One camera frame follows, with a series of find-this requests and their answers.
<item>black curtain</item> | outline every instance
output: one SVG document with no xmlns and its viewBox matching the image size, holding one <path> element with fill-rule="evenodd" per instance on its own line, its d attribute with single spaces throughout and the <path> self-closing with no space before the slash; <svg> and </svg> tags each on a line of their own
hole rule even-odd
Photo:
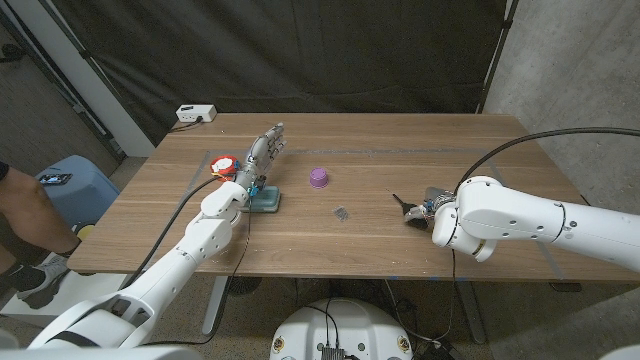
<svg viewBox="0 0 640 360">
<path fill-rule="evenodd" d="M 158 144 L 219 112 L 472 113 L 506 0 L 54 0 Z"/>
</svg>

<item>black cable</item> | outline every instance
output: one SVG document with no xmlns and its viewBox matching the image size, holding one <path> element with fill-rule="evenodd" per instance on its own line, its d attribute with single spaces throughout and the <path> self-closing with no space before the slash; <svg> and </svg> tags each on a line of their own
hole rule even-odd
<svg viewBox="0 0 640 360">
<path fill-rule="evenodd" d="M 298 307 L 298 278 L 293 279 L 296 285 L 296 307 Z"/>
<path fill-rule="evenodd" d="M 591 204 L 589 203 L 589 200 L 585 199 L 584 196 L 582 196 L 582 194 L 580 194 L 580 197 L 582 198 L 582 200 L 585 202 L 585 204 L 591 206 Z"/>
<path fill-rule="evenodd" d="M 527 136 L 522 136 L 517 139 L 513 139 L 509 142 L 506 142 L 497 148 L 491 150 L 487 155 L 480 158 L 480 160 L 476 161 L 475 164 L 467 170 L 467 172 L 462 176 L 462 179 L 456 186 L 456 190 L 453 192 L 454 195 L 458 193 L 458 189 L 460 185 L 471 176 L 471 174 L 480 167 L 485 161 L 489 160 L 495 154 L 510 148 L 513 145 L 520 144 L 525 141 L 541 139 L 545 137 L 558 136 L 558 135 L 569 135 L 569 134 L 618 134 L 618 135 L 630 135 L 630 136 L 638 136 L 640 137 L 640 130 L 634 129 L 624 129 L 624 128 L 614 128 L 614 127 L 586 127 L 586 128 L 569 128 L 562 130 L 553 130 L 553 131 L 545 131 L 541 133 L 530 134 Z"/>
<path fill-rule="evenodd" d="M 179 127 L 179 128 L 171 129 L 171 130 L 169 130 L 169 133 L 186 131 L 185 129 L 187 129 L 187 128 L 190 128 L 190 127 L 192 127 L 192 126 L 195 126 L 195 125 L 200 124 L 200 123 L 202 122 L 202 120 L 204 120 L 204 118 L 203 118 L 202 116 L 198 116 L 198 117 L 196 118 L 196 121 L 194 121 L 194 122 L 192 122 L 192 123 L 190 123 L 190 124 L 187 124 L 187 125 L 185 125 L 185 126 L 181 126 L 181 127 Z"/>
<path fill-rule="evenodd" d="M 329 304 L 331 304 L 331 299 L 333 298 L 329 296 L 329 301 L 327 301 L 327 306 L 324 312 L 324 323 L 327 326 L 327 346 L 329 346 L 329 319 L 327 319 L 327 317 L 329 317 Z M 338 338 L 336 336 L 336 349 L 340 348 L 338 345 Z"/>
<path fill-rule="evenodd" d="M 377 296 L 377 302 L 380 305 L 380 307 L 384 306 L 385 312 L 393 316 L 394 304 L 391 303 L 391 301 L 389 300 L 389 296 L 387 296 L 386 291 L 381 287 L 380 281 L 379 280 L 364 280 L 364 281 L 367 285 L 369 285 L 369 287 L 373 291 L 375 291 L 375 294 Z"/>
<path fill-rule="evenodd" d="M 451 325 L 453 323 L 453 303 L 454 303 L 454 299 L 455 299 L 455 290 L 456 290 L 456 252 L 451 249 L 451 257 L 452 257 L 452 261 L 453 261 L 453 270 L 452 270 L 452 281 L 451 281 L 451 302 L 450 302 L 450 308 L 449 308 L 449 326 L 447 327 L 447 331 L 444 332 L 444 334 L 436 337 L 436 338 L 428 338 L 426 336 L 422 336 L 418 333 L 416 333 L 415 331 L 407 328 L 404 323 L 402 323 L 402 319 L 400 318 L 400 314 L 398 313 L 398 308 L 396 306 L 396 298 L 393 295 L 393 291 L 391 290 L 391 285 L 389 285 L 389 280 L 384 280 L 385 284 L 387 284 L 387 289 L 389 289 L 389 296 L 391 296 L 391 302 L 394 304 L 394 310 L 395 310 L 395 315 L 396 318 L 398 320 L 398 323 L 400 324 L 400 326 L 402 326 L 402 328 L 404 329 L 404 331 L 406 331 L 408 334 L 411 334 L 415 337 L 417 337 L 420 340 L 429 342 L 429 343 L 434 343 L 434 344 L 440 344 L 440 342 L 438 340 L 444 338 L 445 336 L 447 336 L 449 334 L 449 331 L 451 331 Z"/>
<path fill-rule="evenodd" d="M 329 314 L 327 311 L 324 311 L 320 308 L 317 308 L 313 305 L 305 305 L 304 307 L 308 307 L 309 309 L 314 309 L 314 310 L 318 310 L 321 313 L 325 314 L 325 317 L 328 316 L 329 319 L 331 319 L 331 321 L 333 322 L 333 327 L 336 329 L 336 348 L 338 347 L 338 344 L 340 343 L 339 338 L 338 338 L 338 325 L 336 325 L 336 321 L 333 319 L 333 316 L 331 316 L 331 314 Z M 329 343 L 329 335 L 327 333 L 327 344 Z"/>
<path fill-rule="evenodd" d="M 224 289 L 224 293 L 222 295 L 222 306 L 221 308 L 218 309 L 218 315 L 216 316 L 216 319 L 221 319 L 222 315 L 224 314 L 224 303 L 226 302 L 227 299 L 227 294 L 229 293 L 229 287 L 231 286 L 231 282 L 233 281 L 234 277 L 236 276 L 236 272 L 238 271 L 238 268 L 240 267 L 240 263 L 242 263 L 242 259 L 244 259 L 244 254 L 247 253 L 247 248 L 249 247 L 249 238 L 251 237 L 251 196 L 249 197 L 249 221 L 248 221 L 249 225 L 247 228 L 247 242 L 244 244 L 244 250 L 242 251 L 242 255 L 240 256 L 240 260 L 238 260 L 238 264 L 236 265 L 236 268 L 233 269 L 233 273 L 231 274 L 231 277 L 227 280 L 227 285 L 225 286 Z M 336 339 L 338 336 L 338 328 L 336 328 Z M 150 342 L 150 343 L 146 343 L 143 344 L 144 346 L 149 346 L 149 345 L 205 345 L 208 342 L 210 342 L 213 337 L 216 335 L 216 329 L 212 329 L 211 331 L 211 335 L 209 335 L 209 337 L 204 340 L 204 341 L 178 341 L 178 340 L 164 340 L 164 341 L 154 341 L 154 342 Z"/>
<path fill-rule="evenodd" d="M 185 204 L 187 203 L 187 201 L 189 201 L 189 199 L 191 199 L 191 197 L 197 193 L 198 191 L 200 191 L 200 189 L 202 189 L 203 187 L 211 184 L 212 182 L 216 181 L 220 179 L 220 176 L 214 176 L 211 179 L 203 182 L 202 184 L 200 184 L 197 188 L 191 190 L 191 192 L 189 192 L 187 194 L 187 196 L 184 197 L 184 199 L 182 199 L 182 201 L 180 202 L 180 205 L 178 205 L 178 208 L 176 209 L 176 211 L 173 212 L 173 215 L 171 215 L 171 219 L 169 219 L 169 222 L 167 222 L 167 225 L 164 227 L 164 230 L 162 230 L 162 233 L 160 234 L 160 236 L 158 237 L 158 240 L 156 240 L 156 243 L 153 244 L 153 247 L 151 248 L 151 250 L 149 251 L 149 254 L 147 254 L 147 257 L 144 259 L 144 261 L 142 261 L 142 263 L 140 264 L 140 266 L 138 266 L 138 268 L 136 269 L 136 271 L 133 273 L 133 275 L 131 275 L 131 277 L 129 278 L 129 280 L 127 281 L 127 283 L 122 287 L 127 288 L 129 287 L 131 284 L 133 284 L 134 281 L 136 281 L 136 279 L 138 278 L 138 276 L 140 276 L 140 274 L 142 273 L 142 271 L 144 270 L 144 268 L 147 266 L 147 264 L 149 263 L 149 261 L 151 260 L 151 258 L 153 257 L 153 254 L 155 254 L 156 250 L 158 250 L 158 247 L 160 246 L 160 243 L 162 243 L 162 240 L 164 239 L 165 235 L 167 235 L 167 232 L 169 231 L 169 229 L 171 228 L 171 225 L 173 225 L 173 222 L 176 220 L 176 218 L 178 217 L 178 215 L 180 215 L 180 211 L 182 211 L 182 208 L 184 208 Z"/>
</svg>

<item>wire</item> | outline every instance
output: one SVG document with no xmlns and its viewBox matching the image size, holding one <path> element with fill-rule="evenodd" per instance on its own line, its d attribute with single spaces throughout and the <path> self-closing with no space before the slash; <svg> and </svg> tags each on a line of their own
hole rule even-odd
<svg viewBox="0 0 640 360">
<path fill-rule="evenodd" d="M 224 314 L 224 303 L 226 302 L 227 299 L 227 294 L 229 293 L 229 287 L 231 286 L 231 282 L 233 281 L 234 277 L 236 276 L 236 272 L 238 271 L 238 268 L 240 267 L 240 263 L 242 263 L 242 259 L 244 259 L 244 254 L 247 253 L 247 248 L 249 247 L 249 238 L 251 236 L 251 196 L 249 196 L 249 220 L 248 220 L 248 229 L 247 229 L 247 242 L 244 244 L 244 250 L 242 251 L 242 255 L 240 256 L 240 260 L 238 260 L 238 264 L 236 265 L 235 269 L 233 269 L 233 273 L 231 274 L 231 277 L 227 280 L 227 285 L 225 286 L 224 289 L 224 293 L 222 295 L 222 300 L 221 300 L 221 305 L 222 307 L 218 309 L 218 315 L 216 316 L 216 320 L 222 318 L 222 315 Z M 144 344 L 145 346 L 148 345 L 205 345 L 208 342 L 210 342 L 211 340 L 213 340 L 213 337 L 216 335 L 216 329 L 212 329 L 211 331 L 211 335 L 209 335 L 209 337 L 204 340 L 204 341 L 176 341 L 176 340 L 164 340 L 164 341 L 154 341 L 154 342 L 150 342 L 150 343 L 146 343 Z M 338 336 L 338 328 L 336 328 L 336 339 Z"/>
<path fill-rule="evenodd" d="M 192 122 L 192 123 L 190 123 L 190 124 L 187 124 L 187 125 L 185 125 L 185 126 L 181 126 L 181 127 L 179 127 L 179 128 L 171 129 L 171 130 L 169 130 L 169 133 L 186 131 L 185 129 L 187 129 L 187 128 L 190 128 L 190 127 L 192 127 L 192 126 L 195 126 L 195 125 L 200 124 L 200 123 L 202 122 L 202 120 L 204 120 L 204 118 L 203 118 L 202 116 L 198 116 L 198 117 L 196 118 L 196 121 L 194 121 L 194 122 Z"/>
<path fill-rule="evenodd" d="M 562 130 L 553 130 L 553 131 L 545 131 L 541 133 L 530 134 L 527 136 L 522 136 L 517 139 L 513 139 L 509 142 L 506 142 L 497 148 L 491 150 L 487 155 L 480 158 L 480 160 L 476 161 L 469 170 L 462 176 L 462 179 L 456 186 L 456 190 L 453 192 L 454 195 L 458 194 L 458 189 L 460 185 L 471 176 L 471 174 L 480 167 L 485 161 L 489 160 L 491 157 L 496 155 L 497 153 L 510 148 L 513 145 L 520 144 L 525 141 L 541 139 L 545 137 L 558 136 L 558 135 L 569 135 L 569 134 L 618 134 L 618 135 L 629 135 L 629 136 L 638 136 L 640 137 L 640 130 L 634 129 L 624 129 L 624 128 L 614 128 L 614 127 L 585 127 L 585 128 L 569 128 Z"/>
<path fill-rule="evenodd" d="M 325 318 L 328 316 L 329 319 L 331 319 L 331 321 L 333 322 L 333 327 L 336 329 L 336 348 L 338 347 L 338 344 L 340 343 L 340 341 L 338 340 L 338 325 L 336 325 L 336 321 L 333 319 L 333 316 L 331 316 L 331 314 L 329 314 L 329 312 L 324 311 L 320 308 L 317 308 L 313 305 L 305 305 L 304 307 L 308 307 L 309 309 L 314 309 L 314 310 L 318 310 L 321 313 L 325 314 Z M 329 344 L 329 333 L 327 333 L 327 344 Z"/>
<path fill-rule="evenodd" d="M 129 278 L 129 280 L 127 281 L 127 283 L 122 287 L 127 288 L 129 287 L 131 284 L 133 284 L 134 281 L 136 281 L 136 279 L 138 278 L 138 276 L 140 276 L 140 274 L 142 273 L 142 271 L 144 270 L 144 268 L 147 266 L 147 264 L 149 263 L 149 261 L 151 260 L 151 258 L 153 257 L 153 254 L 155 254 L 156 250 L 158 250 L 158 247 L 160 246 L 160 243 L 162 243 L 162 240 L 164 239 L 165 235 L 167 235 L 167 232 L 169 231 L 169 229 L 171 228 L 171 225 L 173 225 L 173 222 L 176 220 L 176 218 L 178 217 L 178 215 L 180 215 L 180 212 L 182 211 L 182 208 L 184 208 L 184 205 L 187 203 L 187 201 L 189 201 L 189 199 L 191 199 L 191 197 L 197 193 L 198 191 L 200 191 L 200 189 L 202 189 L 203 187 L 211 184 L 212 182 L 214 182 L 215 180 L 218 180 L 220 177 L 212 177 L 211 179 L 203 182 L 202 184 L 200 184 L 197 188 L 191 190 L 191 192 L 189 192 L 187 194 L 187 196 L 184 197 L 184 199 L 182 199 L 182 201 L 180 202 L 180 205 L 178 205 L 178 208 L 176 209 L 176 211 L 173 212 L 173 215 L 171 215 L 171 219 L 169 219 L 169 222 L 167 222 L 167 225 L 164 227 L 164 230 L 162 230 L 162 233 L 160 234 L 160 236 L 158 237 L 158 240 L 156 240 L 156 243 L 153 244 L 153 247 L 151 248 L 151 250 L 149 251 L 149 253 L 147 254 L 147 257 L 144 259 L 144 261 L 142 261 L 142 263 L 140 264 L 140 266 L 138 266 L 138 268 L 136 269 L 136 271 L 133 273 L 133 275 L 131 275 L 131 278 Z"/>
<path fill-rule="evenodd" d="M 409 334 L 417 337 L 420 340 L 424 340 L 426 342 L 429 343 L 434 343 L 438 346 L 442 345 L 440 344 L 440 342 L 438 340 L 444 338 L 445 336 L 447 336 L 449 334 L 449 331 L 451 331 L 451 324 L 453 322 L 453 303 L 454 303 L 454 298 L 455 298 L 455 289 L 456 289 L 456 253 L 453 249 L 451 249 L 451 256 L 452 256 L 452 261 L 453 261 L 453 271 L 452 271 L 452 276 L 453 276 L 453 281 L 451 282 L 451 302 L 450 302 L 450 308 L 449 308 L 449 326 L 447 327 L 447 331 L 444 332 L 444 334 L 436 337 L 436 338 L 428 338 L 426 336 L 422 336 L 418 333 L 416 333 L 415 331 L 407 328 L 403 323 L 402 323 L 402 319 L 400 318 L 400 314 L 398 313 L 398 307 L 397 307 L 397 303 L 396 303 L 396 298 L 393 295 L 393 290 L 391 290 L 391 285 L 389 284 L 389 280 L 385 279 L 384 283 L 387 284 L 387 289 L 389 289 L 389 295 L 391 296 L 391 301 L 393 302 L 394 306 L 393 309 L 395 311 L 396 314 L 396 318 L 398 319 L 398 323 L 400 323 L 400 326 L 402 326 L 402 328 Z"/>
<path fill-rule="evenodd" d="M 296 307 L 298 307 L 298 278 L 293 279 L 296 285 Z"/>
<path fill-rule="evenodd" d="M 324 322 L 325 322 L 325 325 L 327 326 L 327 346 L 329 346 L 329 319 L 327 319 L 327 317 L 329 317 L 329 304 L 331 304 L 332 299 L 333 298 L 329 296 L 329 301 L 327 301 L 327 306 L 324 312 Z M 338 344 L 338 338 L 336 336 L 336 349 L 337 348 L 340 348 L 340 346 Z"/>
</svg>

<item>purple cup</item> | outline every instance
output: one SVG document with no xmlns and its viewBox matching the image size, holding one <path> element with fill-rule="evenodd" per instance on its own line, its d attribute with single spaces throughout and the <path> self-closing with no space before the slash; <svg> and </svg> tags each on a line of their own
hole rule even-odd
<svg viewBox="0 0 640 360">
<path fill-rule="evenodd" d="M 329 183 L 327 172 L 323 168 L 315 168 L 311 170 L 309 183 L 316 189 L 323 188 Z"/>
</svg>

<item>red object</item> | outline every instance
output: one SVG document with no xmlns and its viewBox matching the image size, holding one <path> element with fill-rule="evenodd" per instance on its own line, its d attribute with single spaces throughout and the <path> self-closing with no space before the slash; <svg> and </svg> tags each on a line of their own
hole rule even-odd
<svg viewBox="0 0 640 360">
<path fill-rule="evenodd" d="M 213 159 L 211 162 L 211 174 L 220 175 L 225 180 L 230 180 L 236 174 L 240 162 L 234 156 L 222 155 Z"/>
</svg>

